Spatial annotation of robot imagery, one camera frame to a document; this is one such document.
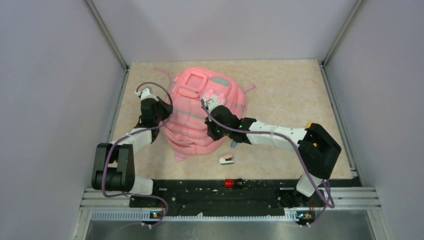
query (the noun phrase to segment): white wall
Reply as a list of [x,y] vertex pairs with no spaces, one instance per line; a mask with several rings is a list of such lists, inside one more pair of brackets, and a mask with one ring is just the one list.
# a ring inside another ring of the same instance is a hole
[[0,3],[0,239],[66,240],[123,74],[82,0]]
[[323,59],[356,0],[94,0],[127,64]]
[[423,239],[424,1],[373,0],[328,71],[396,240]]

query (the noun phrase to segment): beige tabletop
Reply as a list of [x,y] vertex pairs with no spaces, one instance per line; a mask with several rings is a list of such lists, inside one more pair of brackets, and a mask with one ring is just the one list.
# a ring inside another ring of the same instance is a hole
[[[125,135],[137,123],[140,100],[134,92],[139,84],[148,81],[169,87],[168,76],[155,71],[154,67],[165,68],[173,72],[174,77],[191,66],[226,75],[241,88],[256,84],[257,88],[246,93],[244,117],[290,128],[318,123],[343,145],[316,59],[133,63],[113,139]],[[165,99],[162,90],[156,86],[152,89],[155,95]],[[152,179],[297,179],[303,172],[292,150],[245,143],[231,148],[231,142],[227,139],[210,154],[193,155],[183,162],[175,162],[174,150],[160,133],[153,144],[135,154],[135,172],[137,176]],[[219,158],[227,154],[234,156],[235,163],[220,165]],[[343,146],[331,178],[352,178]]]

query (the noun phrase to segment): pink backpack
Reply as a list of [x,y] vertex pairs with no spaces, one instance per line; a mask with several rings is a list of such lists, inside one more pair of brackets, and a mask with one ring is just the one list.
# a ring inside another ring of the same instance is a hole
[[[156,70],[170,76],[166,70]],[[213,141],[208,136],[205,124],[207,114],[202,109],[200,99],[216,95],[218,101],[224,100],[223,105],[241,118],[246,108],[244,92],[255,87],[252,84],[243,91],[231,78],[202,67],[188,67],[180,72],[171,81],[169,89],[173,113],[169,122],[161,129],[168,143],[176,151],[175,160],[181,162],[189,155],[208,154],[225,140],[223,137]]]

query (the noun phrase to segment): pink strap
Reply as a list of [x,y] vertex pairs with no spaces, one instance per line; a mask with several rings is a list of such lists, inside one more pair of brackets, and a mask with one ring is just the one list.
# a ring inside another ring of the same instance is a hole
[[249,86],[243,88],[242,91],[243,91],[243,93],[245,93],[245,92],[252,90],[252,89],[255,89],[255,88],[256,88],[256,85],[254,83],[252,83]]
[[162,67],[157,67],[157,66],[155,66],[153,69],[154,69],[155,71],[158,71],[158,72],[161,72],[161,73],[163,73],[163,74],[168,75],[168,78],[169,78],[169,80],[170,80],[170,81],[172,81],[172,80],[173,80],[173,78],[172,78],[172,72],[171,72],[171,71],[169,71],[168,69],[165,69],[165,68],[162,68]]
[[190,155],[177,152],[177,151],[173,154],[173,158],[175,159],[175,162],[177,163],[186,160],[188,157],[190,157]]

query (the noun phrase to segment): red object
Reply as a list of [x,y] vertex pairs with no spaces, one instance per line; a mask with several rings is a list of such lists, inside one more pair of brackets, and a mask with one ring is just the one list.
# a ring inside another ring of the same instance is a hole
[[226,179],[224,181],[224,187],[227,189],[232,188],[234,186],[234,181],[232,179]]

